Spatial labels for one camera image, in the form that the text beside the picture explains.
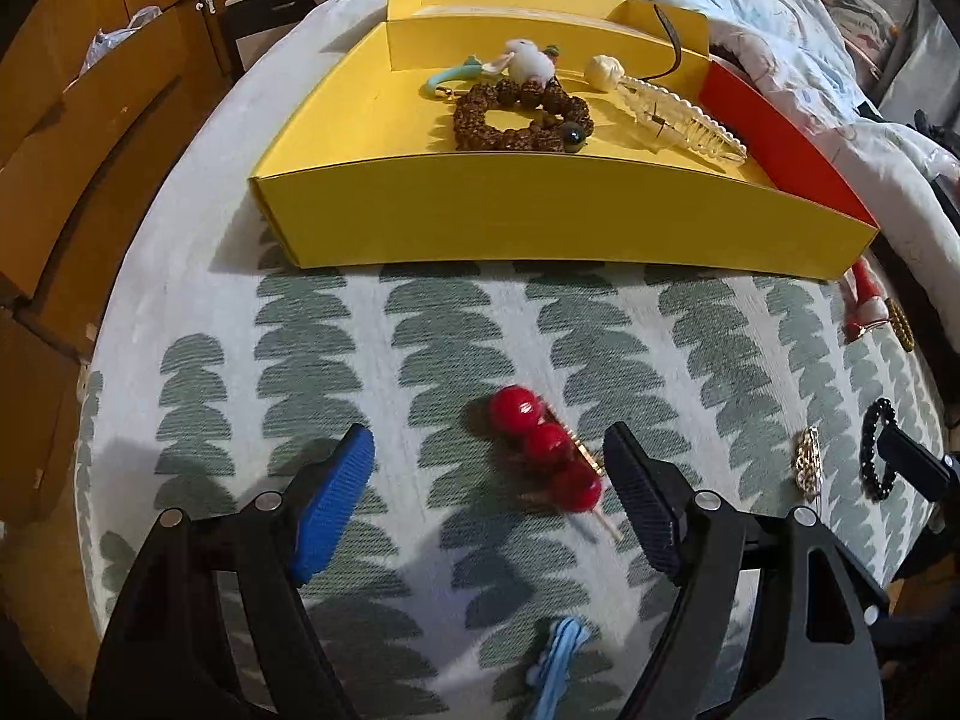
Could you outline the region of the red bead hair clip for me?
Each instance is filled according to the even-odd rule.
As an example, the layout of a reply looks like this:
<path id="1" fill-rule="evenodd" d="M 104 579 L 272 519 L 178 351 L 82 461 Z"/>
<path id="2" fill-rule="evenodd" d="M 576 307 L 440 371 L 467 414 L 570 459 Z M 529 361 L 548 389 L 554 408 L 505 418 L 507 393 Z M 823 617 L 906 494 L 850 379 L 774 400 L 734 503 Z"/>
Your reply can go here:
<path id="1" fill-rule="evenodd" d="M 592 515 L 622 543 L 620 528 L 602 512 L 605 470 L 573 429 L 530 388 L 506 385 L 488 399 L 488 422 L 496 434 L 519 449 L 523 468 L 544 483 L 527 499 L 548 502 L 569 515 Z"/>

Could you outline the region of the gold chain hair clip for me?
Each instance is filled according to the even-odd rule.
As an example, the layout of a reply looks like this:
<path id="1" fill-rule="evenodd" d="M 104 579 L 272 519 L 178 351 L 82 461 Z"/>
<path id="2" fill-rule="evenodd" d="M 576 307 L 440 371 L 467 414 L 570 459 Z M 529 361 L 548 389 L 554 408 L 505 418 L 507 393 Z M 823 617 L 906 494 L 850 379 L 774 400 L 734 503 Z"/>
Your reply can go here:
<path id="1" fill-rule="evenodd" d="M 802 499 L 807 504 L 815 502 L 822 494 L 823 460 L 818 431 L 814 426 L 804 427 L 796 436 L 793 472 Z"/>

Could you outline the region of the santa hat hair clip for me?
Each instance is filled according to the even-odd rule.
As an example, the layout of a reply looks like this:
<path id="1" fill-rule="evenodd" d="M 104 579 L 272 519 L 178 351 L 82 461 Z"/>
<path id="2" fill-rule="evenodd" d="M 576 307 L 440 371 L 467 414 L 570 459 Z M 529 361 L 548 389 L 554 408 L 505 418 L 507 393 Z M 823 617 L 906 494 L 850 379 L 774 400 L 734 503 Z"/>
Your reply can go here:
<path id="1" fill-rule="evenodd" d="M 844 298 L 844 339 L 848 343 L 889 323 L 890 312 L 884 291 L 864 257 L 859 257 L 848 268 L 839 280 L 839 286 Z"/>

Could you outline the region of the blue fabric hair clip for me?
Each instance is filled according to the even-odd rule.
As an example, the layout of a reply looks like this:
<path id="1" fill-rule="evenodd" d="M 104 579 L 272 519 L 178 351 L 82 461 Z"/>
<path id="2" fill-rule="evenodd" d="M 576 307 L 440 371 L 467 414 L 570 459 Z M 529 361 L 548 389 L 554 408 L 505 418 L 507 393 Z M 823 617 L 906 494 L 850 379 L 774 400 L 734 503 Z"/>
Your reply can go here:
<path id="1" fill-rule="evenodd" d="M 590 630 L 580 617 L 558 617 L 550 622 L 547 642 L 539 658 L 527 670 L 530 691 L 524 717 L 529 720 L 553 720 L 568 687 L 571 661 L 590 640 Z"/>

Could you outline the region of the green leaf patterned bedspread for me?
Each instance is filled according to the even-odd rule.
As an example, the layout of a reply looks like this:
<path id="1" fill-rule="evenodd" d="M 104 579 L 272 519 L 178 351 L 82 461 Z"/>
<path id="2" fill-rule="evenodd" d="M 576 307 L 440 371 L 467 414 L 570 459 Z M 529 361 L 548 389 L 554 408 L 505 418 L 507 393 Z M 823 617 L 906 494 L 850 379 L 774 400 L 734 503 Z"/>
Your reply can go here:
<path id="1" fill-rule="evenodd" d="M 835 283 L 615 265 L 296 270 L 247 192 L 275 133 L 386 0 L 329 0 L 206 121 L 132 242 L 101 322 L 76 445 L 91 616 L 106 624 L 166 507 L 228 514 L 325 457 L 353 424 L 377 466 L 302 600 L 370 718 L 517 718 L 548 624 L 592 631 L 558 712 L 612 718 L 674 603 L 631 533 L 526 500 L 485 400 L 544 395 L 590 447 L 626 422 L 697 488 L 762 514 L 799 493 L 793 444 L 820 439 L 823 520 L 889 582 L 929 518 L 907 486 L 859 481 L 864 411 L 946 447 L 918 353 L 841 332 Z"/>

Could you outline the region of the pearl claw hair clip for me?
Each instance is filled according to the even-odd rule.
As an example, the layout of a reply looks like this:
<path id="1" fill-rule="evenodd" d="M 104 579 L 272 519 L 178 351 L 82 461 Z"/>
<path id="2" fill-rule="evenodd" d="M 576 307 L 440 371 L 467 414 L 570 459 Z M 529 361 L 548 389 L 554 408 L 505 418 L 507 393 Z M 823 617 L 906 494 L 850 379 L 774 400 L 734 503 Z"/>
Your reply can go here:
<path id="1" fill-rule="evenodd" d="M 594 55 L 584 67 L 584 81 L 601 93 L 617 93 L 653 145 L 685 149 L 715 163 L 747 163 L 747 146 L 729 128 L 674 91 L 628 75 L 612 55 Z"/>

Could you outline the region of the yellow cardboard tray box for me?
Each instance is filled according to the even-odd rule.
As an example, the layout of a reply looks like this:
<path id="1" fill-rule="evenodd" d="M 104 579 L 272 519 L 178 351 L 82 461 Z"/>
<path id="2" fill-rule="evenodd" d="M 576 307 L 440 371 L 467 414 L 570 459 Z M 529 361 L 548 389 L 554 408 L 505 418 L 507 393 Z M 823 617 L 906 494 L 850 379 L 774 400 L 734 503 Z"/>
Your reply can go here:
<path id="1" fill-rule="evenodd" d="M 667 89 L 731 127 L 742 166 L 647 148 L 615 93 L 584 67 L 635 75 L 672 62 L 644 0 L 387 0 L 371 29 L 302 101 L 251 174 L 252 195 L 302 268 L 448 260 L 670 263 L 832 280 L 877 234 L 835 166 L 709 54 L 708 21 L 661 5 L 682 65 Z M 430 76 L 513 37 L 558 47 L 563 86 L 594 133 L 578 153 L 462 151 Z"/>

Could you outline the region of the white plush bunny hair clip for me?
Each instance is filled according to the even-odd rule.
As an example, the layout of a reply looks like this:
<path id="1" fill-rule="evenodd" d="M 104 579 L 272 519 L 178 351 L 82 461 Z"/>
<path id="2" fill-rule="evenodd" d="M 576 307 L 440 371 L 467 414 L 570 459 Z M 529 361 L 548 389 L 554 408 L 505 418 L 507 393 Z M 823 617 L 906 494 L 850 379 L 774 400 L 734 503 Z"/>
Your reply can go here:
<path id="1" fill-rule="evenodd" d="M 512 82 L 523 85 L 534 82 L 545 86 L 555 76 L 555 59 L 529 39 L 511 39 L 496 59 L 482 65 L 485 75 L 506 75 Z"/>

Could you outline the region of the teal hair band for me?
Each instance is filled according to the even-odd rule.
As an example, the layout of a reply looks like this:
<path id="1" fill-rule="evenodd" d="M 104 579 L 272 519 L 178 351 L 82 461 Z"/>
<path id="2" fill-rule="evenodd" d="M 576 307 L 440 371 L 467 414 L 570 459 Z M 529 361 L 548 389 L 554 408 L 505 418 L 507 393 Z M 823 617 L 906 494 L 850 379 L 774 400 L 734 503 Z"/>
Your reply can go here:
<path id="1" fill-rule="evenodd" d="M 438 71 L 438 73 L 430 76 L 423 89 L 430 98 L 455 98 L 455 96 L 464 94 L 464 91 L 459 88 L 460 82 L 477 82 L 482 75 L 482 62 L 471 55 L 462 64 L 446 68 L 446 70 Z"/>

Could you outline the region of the black wrist watch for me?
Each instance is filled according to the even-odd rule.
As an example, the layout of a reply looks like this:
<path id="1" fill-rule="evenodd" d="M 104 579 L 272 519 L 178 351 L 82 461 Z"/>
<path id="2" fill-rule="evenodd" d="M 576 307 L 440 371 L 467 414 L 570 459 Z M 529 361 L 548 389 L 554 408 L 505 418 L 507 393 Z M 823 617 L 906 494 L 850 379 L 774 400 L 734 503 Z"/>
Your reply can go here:
<path id="1" fill-rule="evenodd" d="M 662 31 L 665 32 L 665 37 L 669 39 L 670 48 L 672 49 L 672 62 L 670 62 L 669 67 L 665 70 L 643 76 L 641 80 L 646 83 L 651 83 L 654 82 L 654 80 L 660 80 L 661 78 L 672 75 L 674 71 L 679 70 L 683 59 L 682 41 L 680 40 L 679 32 L 675 29 L 674 23 L 670 21 L 669 15 L 665 13 L 661 5 L 654 4 L 652 8 L 654 8 L 654 15 L 658 17 L 659 25 L 662 26 Z"/>

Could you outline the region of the wooden wardrobe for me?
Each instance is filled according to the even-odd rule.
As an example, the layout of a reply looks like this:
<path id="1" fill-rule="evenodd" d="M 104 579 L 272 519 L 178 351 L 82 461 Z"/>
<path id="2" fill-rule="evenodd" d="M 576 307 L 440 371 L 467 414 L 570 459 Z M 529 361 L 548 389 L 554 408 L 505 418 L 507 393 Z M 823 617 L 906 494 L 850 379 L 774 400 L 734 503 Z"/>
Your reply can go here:
<path id="1" fill-rule="evenodd" d="M 215 0 L 37 0 L 2 57 L 2 518 L 52 511 L 75 387 L 161 184 L 229 88 Z M 163 15 L 80 76 L 94 34 Z"/>

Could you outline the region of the white plastic bag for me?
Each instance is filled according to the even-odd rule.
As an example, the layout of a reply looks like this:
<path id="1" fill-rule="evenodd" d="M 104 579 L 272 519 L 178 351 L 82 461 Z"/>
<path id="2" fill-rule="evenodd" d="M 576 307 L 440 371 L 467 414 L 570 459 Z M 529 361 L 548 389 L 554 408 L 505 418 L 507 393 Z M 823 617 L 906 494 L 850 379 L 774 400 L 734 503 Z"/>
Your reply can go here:
<path id="1" fill-rule="evenodd" d="M 127 41 L 133 34 L 137 34 L 140 29 L 149 25 L 151 21 L 160 18 L 161 15 L 163 15 L 163 10 L 161 10 L 160 7 L 148 5 L 148 7 L 140 8 L 139 11 L 130 18 L 127 25 L 121 29 L 116 29 L 116 31 L 103 31 L 99 29 L 99 31 L 94 34 L 91 43 L 89 43 L 86 49 L 85 58 L 80 67 L 80 76 L 85 75 L 99 60 L 103 60 L 109 52 L 112 52 L 117 46 Z"/>

